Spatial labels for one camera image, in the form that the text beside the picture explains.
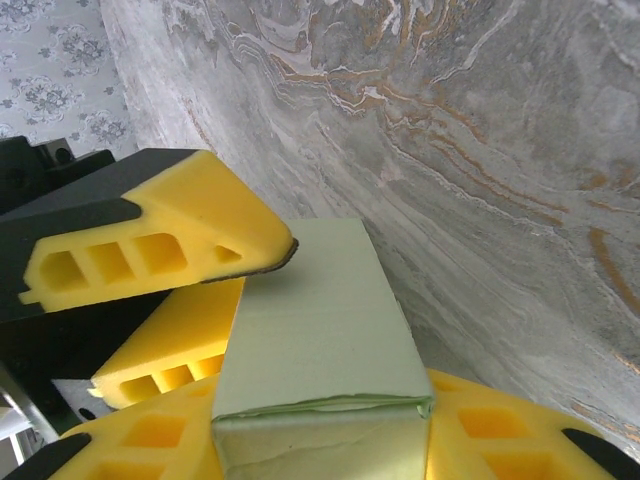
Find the rectangular hole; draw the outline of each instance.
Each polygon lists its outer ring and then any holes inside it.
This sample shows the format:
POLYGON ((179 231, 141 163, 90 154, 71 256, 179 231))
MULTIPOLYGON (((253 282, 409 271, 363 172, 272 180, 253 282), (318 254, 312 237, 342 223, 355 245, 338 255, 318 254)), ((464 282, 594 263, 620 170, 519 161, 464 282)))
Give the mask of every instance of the rectangular hole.
POLYGON ((120 391, 132 403, 142 402, 160 394, 160 389, 151 375, 122 382, 120 391))
POLYGON ((514 412, 499 407, 464 408, 458 419, 471 438, 523 438, 530 432, 514 412))
POLYGON ((577 480, 548 452, 484 453, 498 480, 577 480))
POLYGON ((224 355, 216 355, 215 357, 205 358, 204 360, 191 363, 189 367, 191 368, 193 377, 196 380, 200 380, 202 378, 210 377, 211 375, 220 373, 223 360, 224 355))
POLYGON ((173 235, 154 233, 133 239, 150 274, 173 273, 187 266, 187 259, 173 235))
POLYGON ((135 275, 116 242, 94 245, 87 249, 93 263, 98 267, 105 283, 133 280, 135 275))
POLYGON ((164 370, 158 373, 157 376, 158 383, 160 383, 160 381, 164 383, 165 388, 161 388, 161 390, 167 392, 193 382, 193 375, 191 375, 191 371, 186 365, 164 370))
POLYGON ((136 422, 122 442, 124 447, 175 448, 187 424, 183 417, 147 415, 136 422))
POLYGON ((40 275, 47 287, 54 292, 66 292, 89 286, 71 252, 47 255, 40 264, 40 275))
POLYGON ((159 480, 164 470, 164 465, 105 462, 98 465, 87 480, 159 480))

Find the orange marble vein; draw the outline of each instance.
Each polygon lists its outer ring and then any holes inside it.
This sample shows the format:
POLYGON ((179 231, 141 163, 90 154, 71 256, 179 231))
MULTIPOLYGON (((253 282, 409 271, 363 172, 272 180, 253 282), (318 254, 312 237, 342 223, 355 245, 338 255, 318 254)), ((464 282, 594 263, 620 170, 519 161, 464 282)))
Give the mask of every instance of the orange marble vein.
POLYGON ((512 203, 516 206, 518 206, 519 208, 522 208, 528 212, 533 213, 534 215, 537 215, 541 218, 544 218, 545 220, 547 220, 549 223, 551 223, 552 225, 555 225, 557 227, 561 227, 562 225, 564 225, 564 223, 562 222, 562 220, 552 217, 551 215, 547 215, 544 212, 540 212, 538 210, 535 210, 527 205, 524 205, 520 202, 516 202, 515 200, 507 197, 506 195, 504 195, 503 193, 497 192, 495 189, 493 189, 491 187, 491 185, 489 185, 488 183, 482 182, 480 180, 478 180, 477 178, 475 178, 473 175, 471 175, 469 172, 465 171, 462 167, 460 167, 456 161, 453 159, 453 156, 451 155, 451 153, 449 153, 449 151, 447 151, 447 149, 445 149, 444 147, 440 147, 438 145, 435 144, 431 144, 432 147, 434 147, 436 150, 442 152, 442 154, 444 156, 446 156, 449 161, 451 162, 451 164, 457 169, 459 170, 463 175, 465 175, 467 178, 469 178, 472 182, 476 183, 477 185, 480 185, 481 187, 486 188, 487 190, 489 190, 491 193, 493 193, 495 196, 502 198, 503 200, 506 200, 509 203, 512 203))
POLYGON ((626 166, 622 169, 622 173, 620 174, 620 178, 616 182, 616 187, 625 188, 631 185, 631 182, 634 180, 634 168, 633 166, 626 166))
POLYGON ((593 169, 588 170, 594 172, 594 175, 593 177, 591 177, 588 183, 583 183, 582 185, 580 185, 578 187, 578 190, 595 190, 596 188, 600 188, 607 183, 608 179, 604 173, 598 172, 597 170, 593 169))
MULTIPOLYGON (((369 82, 365 82, 359 86, 359 91, 363 92, 364 88, 367 86, 376 87, 378 89, 378 92, 385 95, 387 98, 393 98, 403 103, 415 102, 417 105, 424 107, 428 111, 434 108, 439 108, 445 111, 446 113, 448 113, 449 115, 451 115, 455 120, 459 121, 464 126, 466 126, 469 132, 473 135, 473 137, 476 140, 478 140, 480 143, 485 145, 487 143, 486 138, 484 137, 482 132, 480 132, 478 127, 476 127, 473 124, 471 119, 469 119, 462 113, 457 112, 454 108, 446 104, 446 100, 442 99, 442 95, 443 95, 442 88, 439 85, 434 86, 436 88, 437 95, 438 95, 436 100, 434 101, 434 103, 428 103, 422 100, 421 98, 419 98, 417 95, 403 95, 399 92, 394 91, 393 88, 391 88, 384 80, 386 79, 386 76, 389 72, 389 68, 383 68, 380 70, 371 70, 371 71, 365 71, 365 72, 338 71, 338 72, 329 72, 329 73, 323 73, 323 74, 305 75, 305 74, 297 73, 293 68, 291 68, 289 64, 287 64, 284 60, 282 60, 277 55, 270 54, 269 58, 276 64, 276 66, 280 71, 280 74, 283 76, 285 80, 292 81, 292 82, 308 82, 308 83, 315 83, 318 85, 325 85, 330 91, 334 91, 332 88, 333 86, 330 83, 330 81, 334 78, 355 80, 355 79, 360 79, 362 77, 366 80, 367 77, 371 77, 369 82), (375 78, 376 76, 382 77, 382 80, 375 78)), ((334 92, 334 93, 340 96, 340 98, 343 98, 343 100, 346 100, 347 102, 349 102, 351 106, 356 106, 362 101, 360 99, 358 102, 353 103, 353 98, 349 100, 348 98, 341 96, 340 93, 342 92, 334 92)), ((369 104, 379 105, 381 104, 381 102, 369 102, 369 104)), ((424 116, 424 118, 425 119, 431 118, 431 116, 427 114, 426 116, 424 116)))
POLYGON ((496 185, 499 185, 501 188, 503 188, 507 192, 511 193, 512 195, 515 195, 515 196, 520 197, 520 198, 524 198, 525 200, 530 200, 530 201, 532 201, 534 203, 537 203, 538 205, 542 205, 544 207, 548 207, 548 208, 550 208, 552 210, 557 210, 559 212, 564 212, 564 213, 568 213, 569 212, 569 209, 567 207, 562 206, 562 205, 555 205, 553 203, 545 202, 544 200, 539 200, 536 197, 533 197, 533 196, 528 195, 526 193, 516 192, 514 189, 512 189, 511 187, 509 187, 505 183, 503 183, 500 180, 498 180, 497 178, 492 177, 491 175, 489 175, 485 171, 484 166, 480 162, 478 162, 476 160, 473 160, 464 150, 462 150, 452 140, 449 140, 448 138, 446 138, 446 137, 444 137, 442 135, 438 135, 438 134, 432 134, 432 138, 434 140, 438 140, 438 141, 440 141, 442 143, 445 143, 445 144, 449 145, 450 147, 452 147, 458 153, 458 155, 460 155, 466 162, 468 162, 471 165, 473 165, 474 167, 476 167, 478 169, 478 171, 480 172, 480 174, 484 178, 486 178, 490 182, 495 183, 496 185))
POLYGON ((629 360, 627 360, 626 358, 624 358, 622 355, 620 355, 619 353, 614 353, 613 354, 614 357, 616 357, 616 360, 618 360, 620 363, 622 363, 625 367, 633 370, 633 372, 640 376, 640 367, 638 365, 636 365, 635 363, 630 362, 629 360))
POLYGON ((604 271, 613 283, 622 301, 636 314, 640 314, 640 299, 633 293, 633 290, 631 290, 631 287, 625 281, 620 270, 618 270, 618 267, 616 267, 613 260, 611 260, 609 247, 607 247, 604 241, 607 235, 608 233, 600 228, 591 228, 589 231, 589 242, 593 248, 595 258, 604 268, 604 271))
POLYGON ((603 418, 602 415, 598 415, 595 412, 592 412, 590 409, 585 407, 584 405, 578 402, 571 402, 570 406, 571 410, 576 412, 579 415, 582 415, 584 418, 588 418, 594 423, 601 425, 603 428, 615 432, 618 435, 627 438, 628 440, 636 443, 640 443, 640 428, 636 425, 630 425, 628 423, 623 423, 619 425, 617 423, 613 423, 610 420, 603 418))
POLYGON ((633 210, 626 210, 624 208, 612 207, 611 205, 608 205, 608 204, 602 203, 602 202, 596 202, 595 200, 587 200, 587 203, 589 205, 591 205, 592 207, 600 208, 602 210, 607 210, 609 212, 634 213, 634 214, 637 213, 637 212, 634 212, 633 210))
POLYGON ((183 97, 182 103, 187 110, 187 115, 189 115, 193 127, 196 129, 196 132, 198 132, 198 136, 207 144, 212 152, 215 152, 215 149, 213 148, 213 142, 209 139, 209 137, 207 137, 207 134, 204 132, 202 125, 200 125, 200 123, 196 119, 195 113, 193 113, 193 102, 190 99, 183 97))

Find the black metal part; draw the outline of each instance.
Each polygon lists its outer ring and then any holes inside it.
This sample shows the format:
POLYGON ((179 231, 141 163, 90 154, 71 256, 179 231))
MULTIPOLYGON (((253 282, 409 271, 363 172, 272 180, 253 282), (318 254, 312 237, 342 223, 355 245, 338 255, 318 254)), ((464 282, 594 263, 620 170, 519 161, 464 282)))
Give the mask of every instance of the black metal part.
POLYGON ((71 428, 78 423, 73 415, 61 418, 58 415, 47 416, 41 412, 38 406, 31 401, 22 385, 11 375, 6 365, 1 361, 0 393, 14 410, 29 420, 31 426, 38 431, 46 442, 55 442, 59 437, 58 430, 54 428, 53 424, 58 425, 58 428, 62 430, 65 425, 71 428))
POLYGON ((76 433, 38 450, 4 480, 47 480, 91 443, 88 433, 76 433))
POLYGON ((0 323, 44 313, 18 297, 29 290, 24 273, 38 240, 139 218, 142 209, 122 195, 194 152, 142 150, 0 215, 0 323))
POLYGON ((75 412, 82 422, 89 422, 115 411, 115 409, 107 405, 102 398, 96 398, 89 393, 89 389, 94 388, 91 380, 82 378, 53 378, 51 381, 67 405, 69 405, 71 410, 75 412))
POLYGON ((115 161, 109 150, 76 159, 64 138, 33 147, 26 137, 0 140, 0 215, 115 161))
POLYGON ((573 428, 562 433, 616 480, 640 480, 640 464, 612 443, 573 428))
MULTIPOLYGON (((78 395, 69 396, 66 390, 61 394, 52 380, 81 380, 86 387, 93 373, 168 294, 155 292, 0 323, 0 361, 30 401, 23 412, 27 418, 33 423, 43 416, 57 434, 62 434, 86 419, 80 408, 96 416, 107 413, 106 405, 96 408, 91 404, 93 397, 86 390, 84 400, 72 400, 78 395)), ((64 382, 58 388, 64 389, 64 382)))

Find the patterned wallpaper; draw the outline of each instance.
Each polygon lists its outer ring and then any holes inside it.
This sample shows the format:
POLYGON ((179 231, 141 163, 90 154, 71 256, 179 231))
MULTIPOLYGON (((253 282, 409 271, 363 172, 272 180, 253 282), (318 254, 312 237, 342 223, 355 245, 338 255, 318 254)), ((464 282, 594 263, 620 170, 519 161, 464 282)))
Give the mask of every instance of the patterned wallpaper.
POLYGON ((98 0, 0 0, 0 137, 137 150, 98 0))

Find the cardboard box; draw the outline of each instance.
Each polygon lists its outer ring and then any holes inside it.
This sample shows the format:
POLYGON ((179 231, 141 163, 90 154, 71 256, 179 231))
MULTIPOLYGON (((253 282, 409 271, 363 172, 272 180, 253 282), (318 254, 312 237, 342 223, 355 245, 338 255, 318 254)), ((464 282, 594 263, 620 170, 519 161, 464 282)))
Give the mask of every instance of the cardboard box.
POLYGON ((213 407, 227 480, 424 479, 433 390, 360 220, 248 278, 213 407))

